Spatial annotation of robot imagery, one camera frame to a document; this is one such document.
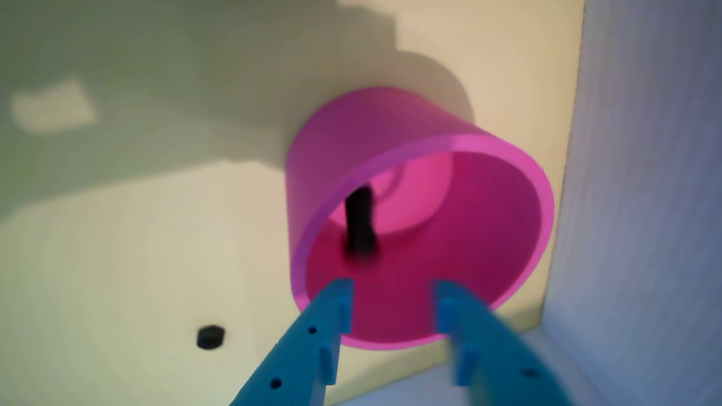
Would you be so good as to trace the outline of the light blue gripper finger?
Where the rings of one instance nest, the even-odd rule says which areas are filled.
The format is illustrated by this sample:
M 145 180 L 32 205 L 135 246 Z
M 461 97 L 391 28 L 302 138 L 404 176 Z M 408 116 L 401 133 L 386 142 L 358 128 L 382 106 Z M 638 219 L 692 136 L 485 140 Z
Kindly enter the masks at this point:
M 570 405 L 554 373 L 471 290 L 433 284 L 435 327 L 448 344 L 454 384 L 469 405 Z
M 328 283 L 247 379 L 232 405 L 322 405 L 351 332 L 354 282 Z

